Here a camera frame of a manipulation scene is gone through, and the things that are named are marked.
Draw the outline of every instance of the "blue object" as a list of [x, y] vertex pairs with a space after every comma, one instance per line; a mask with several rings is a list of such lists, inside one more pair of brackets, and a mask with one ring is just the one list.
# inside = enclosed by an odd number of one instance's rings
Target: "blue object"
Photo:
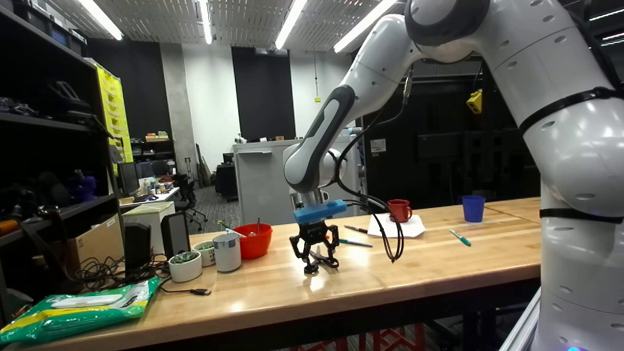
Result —
[[481, 223], [483, 221], [485, 197], [462, 195], [462, 205], [464, 205], [464, 221], [466, 223]]
[[327, 201], [317, 207], [296, 209], [294, 221], [298, 225], [310, 225], [310, 223], [317, 223], [317, 221], [329, 219], [329, 217], [333, 217], [337, 213], [345, 213], [345, 211], [347, 211], [347, 203], [343, 199], [335, 199], [335, 201]]

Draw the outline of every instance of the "shelf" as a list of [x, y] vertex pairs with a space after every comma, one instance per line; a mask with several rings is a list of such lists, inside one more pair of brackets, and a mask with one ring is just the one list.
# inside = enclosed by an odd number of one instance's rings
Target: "shelf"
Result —
[[[107, 201], [116, 201], [116, 195], [105, 195], [105, 197], [97, 197], [97, 199], [93, 199], [93, 201], [87, 201], [87, 203], [77, 203], [77, 205], [70, 205], [70, 207], [62, 207], [60, 209], [60, 219], [62, 221], [68, 221], [68, 219], [72, 219], [72, 217], [76, 217], [76, 215], [79, 215], [79, 213], [85, 213], [85, 211], [89, 211], [89, 209], [95, 209], [95, 207], [99, 207], [99, 205], [103, 205], [103, 203], [107, 203]], [[31, 223], [31, 225], [27, 225], [27, 226], [31, 226], [35, 232], [38, 232], [38, 230], [44, 230], [44, 228], [48, 228], [52, 223], [50, 221], [38, 221], [38, 223]], [[15, 232], [9, 232], [9, 234], [3, 234], [3, 236], [0, 236], [0, 248], [1, 246], [7, 246], [7, 244], [11, 244], [11, 242], [17, 242], [17, 240], [21, 240], [23, 238], [23, 232], [21, 230], [15, 230]]]
[[136, 154], [134, 158], [163, 158], [163, 156], [173, 156], [173, 152]]
[[31, 115], [1, 113], [1, 111], [0, 111], [0, 123], [29, 125], [29, 127], [42, 127], [42, 129], [58, 129], [58, 131], [76, 131], [76, 133], [91, 133], [93, 131], [87, 125], [52, 121], [52, 119], [31, 117]]
[[52, 37], [37, 31], [31, 24], [21, 20], [19, 16], [11, 14], [9, 10], [0, 6], [0, 31], [9, 33], [15, 43], [21, 43], [19, 47], [31, 47], [37, 51], [44, 51], [44, 61], [66, 61], [68, 65], [76, 65], [87, 70], [93, 70], [93, 65], [83, 61], [74, 51], [58, 45], [52, 41]]
[[171, 143], [171, 139], [167, 139], [167, 141], [144, 141], [144, 145], [165, 145], [165, 143]]

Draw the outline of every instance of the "cable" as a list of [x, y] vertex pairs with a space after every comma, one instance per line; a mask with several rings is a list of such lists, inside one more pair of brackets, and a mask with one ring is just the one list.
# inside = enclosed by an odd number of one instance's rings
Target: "cable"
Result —
[[368, 133], [374, 131], [376, 127], [389, 125], [389, 123], [397, 121], [397, 119], [403, 115], [405, 106], [409, 104], [409, 94], [411, 94], [411, 69], [409, 69], [409, 72], [407, 72], [407, 76], [405, 76], [405, 84], [409, 84], [409, 88], [403, 88], [403, 98], [401, 98], [401, 108], [399, 108], [399, 111], [393, 113], [393, 115], [391, 115], [389, 119], [386, 119], [386, 121], [380, 121], [382, 113], [378, 111], [378, 113], [374, 115], [374, 119], [370, 121], [370, 125], [368, 125], [362, 133], [358, 133], [358, 135], [343, 148], [343, 152], [341, 152], [339, 158], [335, 160], [333, 180], [331, 180], [331, 184], [337, 184], [343, 191], [354, 195], [354, 197], [358, 199], [362, 211], [366, 211], [368, 215], [372, 215], [372, 219], [376, 221], [376, 225], [378, 225], [378, 228], [380, 228], [386, 256], [388, 256], [388, 260], [389, 260], [391, 264], [403, 256], [405, 236], [403, 236], [401, 225], [395, 223], [395, 250], [391, 252], [391, 246], [389, 246], [389, 240], [388, 240], [388, 234], [386, 234], [382, 223], [380, 223], [378, 217], [368, 209], [368, 205], [374, 205], [376, 209], [380, 209], [380, 211], [386, 213], [388, 209], [386, 209], [384, 201], [378, 199], [378, 197], [372, 197], [372, 195], [366, 195], [366, 193], [360, 193], [360, 191], [354, 191], [354, 189], [347, 187], [347, 186], [341, 182], [341, 178], [339, 178], [339, 170], [341, 170], [341, 164], [347, 160], [349, 150], [350, 150], [364, 135], [368, 135]]
[[175, 289], [175, 291], [169, 291], [169, 289], [163, 287], [169, 281], [171, 281], [171, 277], [161, 279], [157, 289], [163, 291], [163, 293], [189, 293], [189, 295], [196, 295], [196, 297], [210, 297], [212, 295], [210, 289]]

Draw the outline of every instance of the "monitor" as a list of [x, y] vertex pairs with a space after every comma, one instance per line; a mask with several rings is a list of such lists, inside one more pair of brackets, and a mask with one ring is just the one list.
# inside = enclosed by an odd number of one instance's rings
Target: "monitor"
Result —
[[124, 197], [134, 195], [138, 189], [138, 174], [136, 174], [136, 164], [126, 162], [126, 164], [116, 164], [116, 174], [118, 174], [118, 187]]

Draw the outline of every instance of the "wall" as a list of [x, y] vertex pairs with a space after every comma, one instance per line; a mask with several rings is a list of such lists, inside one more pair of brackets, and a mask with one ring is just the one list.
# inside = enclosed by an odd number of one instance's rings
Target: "wall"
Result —
[[[349, 67], [350, 67], [349, 57], [341, 57], [333, 53], [290, 53], [290, 80], [292, 80], [296, 137], [306, 135], [323, 100], [343, 80]], [[321, 102], [313, 102], [315, 98], [313, 76], [317, 76], [317, 96], [321, 98]]]
[[[200, 145], [210, 172], [222, 162], [222, 152], [232, 150], [237, 137], [237, 102], [230, 47], [183, 45], [189, 109], [194, 143]], [[317, 94], [323, 100], [341, 82], [350, 65], [349, 57], [315, 53]], [[321, 104], [313, 102], [313, 55], [290, 53], [290, 80], [294, 127], [302, 137], [311, 125]]]
[[183, 55], [179, 45], [159, 45], [163, 88], [167, 96], [171, 139], [175, 148], [175, 162], [181, 174], [194, 170], [194, 137], [189, 109], [187, 80]]
[[181, 53], [193, 137], [214, 172], [239, 131], [232, 51], [220, 45], [183, 45]]

